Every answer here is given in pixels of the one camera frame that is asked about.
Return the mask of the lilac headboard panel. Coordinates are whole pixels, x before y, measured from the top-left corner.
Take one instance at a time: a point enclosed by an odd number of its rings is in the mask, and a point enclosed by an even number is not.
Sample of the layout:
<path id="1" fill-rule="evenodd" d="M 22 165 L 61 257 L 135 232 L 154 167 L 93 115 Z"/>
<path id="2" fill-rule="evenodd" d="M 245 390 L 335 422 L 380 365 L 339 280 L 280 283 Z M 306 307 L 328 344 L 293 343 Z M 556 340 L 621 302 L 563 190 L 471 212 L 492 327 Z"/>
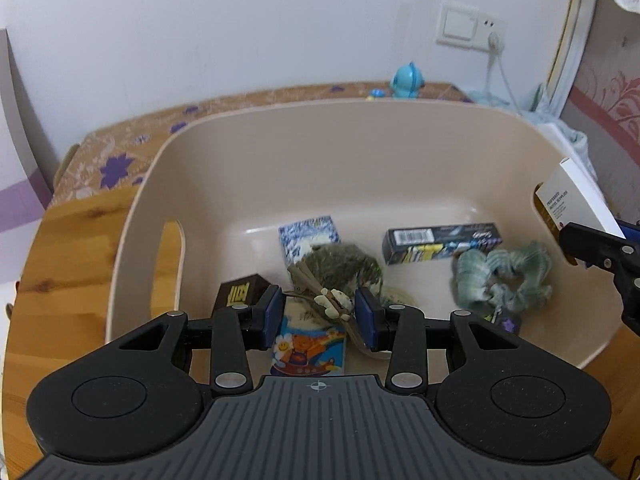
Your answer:
<path id="1" fill-rule="evenodd" d="M 9 38 L 0 42 L 0 250 L 1 281 L 22 275 L 52 193 L 27 140 L 14 91 Z"/>

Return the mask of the beige plastic storage bin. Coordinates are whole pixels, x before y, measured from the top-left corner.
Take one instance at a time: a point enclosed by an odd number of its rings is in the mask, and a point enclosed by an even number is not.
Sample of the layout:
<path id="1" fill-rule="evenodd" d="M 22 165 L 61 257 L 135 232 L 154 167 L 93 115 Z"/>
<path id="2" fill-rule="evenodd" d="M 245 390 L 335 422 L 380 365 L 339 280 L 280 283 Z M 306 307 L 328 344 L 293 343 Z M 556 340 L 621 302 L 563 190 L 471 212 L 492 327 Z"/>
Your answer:
<path id="1" fill-rule="evenodd" d="M 351 100 L 202 119 L 160 149 L 120 238 L 106 336 L 163 312 L 212 313 L 219 286 L 259 274 L 288 284 L 287 224 L 330 217 L 345 242 L 379 257 L 391 228 L 491 222 L 506 248 L 538 240 L 551 299 L 522 336 L 585 366 L 620 329 L 611 275 L 573 266 L 536 211 L 536 187 L 564 158 L 538 129 L 453 102 Z"/>

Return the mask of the light blue blanket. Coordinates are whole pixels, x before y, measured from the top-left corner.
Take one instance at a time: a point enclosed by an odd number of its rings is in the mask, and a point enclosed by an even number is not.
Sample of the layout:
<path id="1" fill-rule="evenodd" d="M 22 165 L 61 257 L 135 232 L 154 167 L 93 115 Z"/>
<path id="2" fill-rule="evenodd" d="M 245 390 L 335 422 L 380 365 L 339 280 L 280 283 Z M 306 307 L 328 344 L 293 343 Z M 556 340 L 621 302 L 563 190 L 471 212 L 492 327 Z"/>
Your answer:
<path id="1" fill-rule="evenodd" d="M 537 89 L 535 102 L 531 110 L 524 110 L 524 108 L 494 96 L 489 91 L 473 90 L 468 93 L 468 97 L 475 104 L 513 113 L 529 124 L 541 129 L 550 142 L 558 148 L 562 148 L 565 155 L 574 159 L 585 172 L 590 174 L 593 180 L 598 180 L 596 168 L 593 167 L 589 156 L 588 136 L 582 131 L 570 127 L 561 118 L 555 117 L 550 113 L 550 100 L 543 84 Z"/>

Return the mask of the green plaid scrunchie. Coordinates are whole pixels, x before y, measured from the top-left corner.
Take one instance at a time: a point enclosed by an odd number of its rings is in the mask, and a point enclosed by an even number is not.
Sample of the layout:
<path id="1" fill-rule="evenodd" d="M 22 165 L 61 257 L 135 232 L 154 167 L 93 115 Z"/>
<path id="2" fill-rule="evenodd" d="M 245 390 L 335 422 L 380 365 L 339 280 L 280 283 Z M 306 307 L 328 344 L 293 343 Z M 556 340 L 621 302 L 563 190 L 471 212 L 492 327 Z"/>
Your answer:
<path id="1" fill-rule="evenodd" d="M 482 252 L 469 249 L 454 260 L 452 292 L 459 307 L 480 312 L 520 314 L 551 297 L 546 279 L 552 261 L 544 244 Z"/>

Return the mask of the floral purple cloth mat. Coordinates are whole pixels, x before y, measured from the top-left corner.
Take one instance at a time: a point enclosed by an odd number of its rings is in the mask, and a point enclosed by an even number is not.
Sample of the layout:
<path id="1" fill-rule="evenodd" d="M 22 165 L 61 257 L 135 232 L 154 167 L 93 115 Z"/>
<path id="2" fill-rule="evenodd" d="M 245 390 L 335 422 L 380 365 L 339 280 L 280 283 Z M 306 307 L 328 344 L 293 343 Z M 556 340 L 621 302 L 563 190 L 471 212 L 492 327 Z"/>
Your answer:
<path id="1" fill-rule="evenodd" d="M 65 155 L 54 177 L 52 205 L 84 200 L 142 182 L 162 145 L 208 116 L 244 108 L 305 101 L 366 98 L 381 81 L 308 84 L 216 98 L 165 108 L 88 134 Z"/>

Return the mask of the blue toy figurine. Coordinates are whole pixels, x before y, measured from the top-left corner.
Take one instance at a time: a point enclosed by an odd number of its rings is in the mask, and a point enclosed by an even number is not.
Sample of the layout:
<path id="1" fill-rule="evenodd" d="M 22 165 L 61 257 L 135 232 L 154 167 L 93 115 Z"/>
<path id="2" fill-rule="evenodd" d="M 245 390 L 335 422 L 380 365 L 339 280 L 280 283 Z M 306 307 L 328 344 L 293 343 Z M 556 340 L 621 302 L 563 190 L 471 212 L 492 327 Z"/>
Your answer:
<path id="1" fill-rule="evenodd" d="M 387 90 L 372 89 L 367 99 L 416 99 L 424 86 L 425 80 L 422 72 L 416 64 L 410 62 L 398 68 Z"/>

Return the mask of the dark toothpaste box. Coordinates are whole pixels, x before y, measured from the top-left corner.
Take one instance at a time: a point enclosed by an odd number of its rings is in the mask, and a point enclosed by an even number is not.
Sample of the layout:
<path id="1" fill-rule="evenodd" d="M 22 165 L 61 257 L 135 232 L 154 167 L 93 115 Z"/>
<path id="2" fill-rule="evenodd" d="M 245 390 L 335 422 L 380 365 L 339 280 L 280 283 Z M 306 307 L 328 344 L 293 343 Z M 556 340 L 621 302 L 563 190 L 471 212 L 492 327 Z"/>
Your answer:
<path id="1" fill-rule="evenodd" d="M 416 263 L 455 257 L 469 249 L 490 252 L 502 243 L 493 223 L 389 229 L 382 241 L 385 263 Z"/>

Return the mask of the beige hair clip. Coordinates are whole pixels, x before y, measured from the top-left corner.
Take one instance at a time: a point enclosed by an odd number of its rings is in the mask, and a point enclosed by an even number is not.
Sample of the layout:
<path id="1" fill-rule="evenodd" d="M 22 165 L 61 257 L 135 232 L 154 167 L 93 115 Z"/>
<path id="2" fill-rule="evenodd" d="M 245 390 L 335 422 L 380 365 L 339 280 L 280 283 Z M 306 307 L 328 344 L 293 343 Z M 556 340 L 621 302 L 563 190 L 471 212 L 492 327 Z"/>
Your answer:
<path id="1" fill-rule="evenodd" d="M 291 264 L 288 273 L 294 287 L 290 296 L 306 301 L 326 321 L 343 327 L 355 347 L 368 358 L 386 362 L 390 360 L 390 352 L 383 352 L 379 356 L 364 343 L 356 322 L 354 304 L 349 296 L 340 290 L 322 286 L 303 262 Z"/>

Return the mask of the bag of dried herbs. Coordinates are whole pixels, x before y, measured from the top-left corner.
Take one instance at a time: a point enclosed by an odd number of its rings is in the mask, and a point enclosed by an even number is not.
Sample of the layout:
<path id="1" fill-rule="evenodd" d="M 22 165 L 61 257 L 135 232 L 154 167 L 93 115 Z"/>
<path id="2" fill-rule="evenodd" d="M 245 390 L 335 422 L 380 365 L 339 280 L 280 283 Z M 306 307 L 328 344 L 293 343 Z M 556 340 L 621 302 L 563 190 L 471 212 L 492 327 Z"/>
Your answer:
<path id="1" fill-rule="evenodd" d="M 288 272 L 299 292 L 336 289 L 352 298 L 358 288 L 365 287 L 379 297 L 383 288 L 378 260 L 352 243 L 314 246 L 299 262 L 291 264 Z"/>

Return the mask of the black box gold character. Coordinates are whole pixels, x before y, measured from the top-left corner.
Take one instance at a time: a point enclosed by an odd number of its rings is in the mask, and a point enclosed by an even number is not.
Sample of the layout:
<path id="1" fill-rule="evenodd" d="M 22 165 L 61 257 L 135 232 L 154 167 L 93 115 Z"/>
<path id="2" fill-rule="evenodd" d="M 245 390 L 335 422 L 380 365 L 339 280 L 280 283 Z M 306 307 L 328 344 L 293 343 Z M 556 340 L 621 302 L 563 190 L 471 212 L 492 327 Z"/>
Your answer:
<path id="1" fill-rule="evenodd" d="M 223 282 L 218 288 L 213 313 L 223 308 L 242 306 L 242 304 L 254 306 L 270 286 L 271 283 L 259 274 Z"/>

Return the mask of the blue white porcelain-pattern box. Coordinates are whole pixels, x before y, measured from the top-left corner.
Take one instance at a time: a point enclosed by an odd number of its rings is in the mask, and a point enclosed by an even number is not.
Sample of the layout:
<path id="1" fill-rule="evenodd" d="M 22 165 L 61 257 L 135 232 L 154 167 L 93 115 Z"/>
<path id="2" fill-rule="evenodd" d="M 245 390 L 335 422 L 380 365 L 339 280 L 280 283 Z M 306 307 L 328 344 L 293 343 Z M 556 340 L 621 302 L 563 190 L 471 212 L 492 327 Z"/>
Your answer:
<path id="1" fill-rule="evenodd" d="M 341 241 L 330 216 L 286 224 L 280 226 L 278 232 L 287 266 L 298 263 L 316 247 Z"/>

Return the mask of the white slim box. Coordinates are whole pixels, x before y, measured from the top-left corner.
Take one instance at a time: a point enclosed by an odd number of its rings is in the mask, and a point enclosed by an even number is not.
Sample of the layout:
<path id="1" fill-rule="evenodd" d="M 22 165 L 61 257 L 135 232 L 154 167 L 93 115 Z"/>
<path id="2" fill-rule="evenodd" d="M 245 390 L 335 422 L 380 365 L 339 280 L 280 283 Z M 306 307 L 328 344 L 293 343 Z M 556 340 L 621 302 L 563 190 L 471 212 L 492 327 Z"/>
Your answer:
<path id="1" fill-rule="evenodd" d="M 576 223 L 625 237 L 592 177 L 571 158 L 559 162 L 535 196 L 558 231 Z"/>

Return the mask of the white wall switch socket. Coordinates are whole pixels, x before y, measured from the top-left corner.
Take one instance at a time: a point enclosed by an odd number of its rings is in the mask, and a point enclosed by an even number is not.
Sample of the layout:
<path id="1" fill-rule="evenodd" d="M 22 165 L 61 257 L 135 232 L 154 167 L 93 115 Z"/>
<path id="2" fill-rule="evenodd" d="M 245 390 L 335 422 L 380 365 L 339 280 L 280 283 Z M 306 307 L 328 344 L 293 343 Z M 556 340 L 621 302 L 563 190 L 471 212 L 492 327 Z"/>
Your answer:
<path id="1" fill-rule="evenodd" d="M 443 46 L 490 52 L 491 38 L 502 44 L 506 21 L 495 18 L 475 6 L 444 1 L 440 6 L 435 41 Z"/>

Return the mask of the cartoon bear box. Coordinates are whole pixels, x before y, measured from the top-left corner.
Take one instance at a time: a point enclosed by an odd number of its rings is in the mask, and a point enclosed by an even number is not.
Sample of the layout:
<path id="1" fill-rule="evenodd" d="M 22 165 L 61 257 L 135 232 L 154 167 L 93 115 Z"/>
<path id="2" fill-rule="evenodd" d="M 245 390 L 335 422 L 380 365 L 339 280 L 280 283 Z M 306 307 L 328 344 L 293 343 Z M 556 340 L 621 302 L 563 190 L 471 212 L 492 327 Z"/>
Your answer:
<path id="1" fill-rule="evenodd" d="M 272 345 L 270 374 L 290 377 L 344 374 L 347 334 L 306 301 L 286 298 L 280 333 Z"/>

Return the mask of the small purple card box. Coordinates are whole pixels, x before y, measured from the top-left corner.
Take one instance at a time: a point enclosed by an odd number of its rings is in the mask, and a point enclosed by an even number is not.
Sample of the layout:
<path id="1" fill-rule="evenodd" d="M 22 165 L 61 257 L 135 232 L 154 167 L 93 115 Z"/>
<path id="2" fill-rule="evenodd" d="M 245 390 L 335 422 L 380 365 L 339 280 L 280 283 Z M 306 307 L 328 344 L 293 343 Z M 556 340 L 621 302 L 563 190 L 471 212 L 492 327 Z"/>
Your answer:
<path id="1" fill-rule="evenodd" d="M 484 319 L 510 334 L 515 336 L 520 334 L 522 317 L 518 313 L 506 309 L 496 309 L 494 312 L 486 314 Z"/>

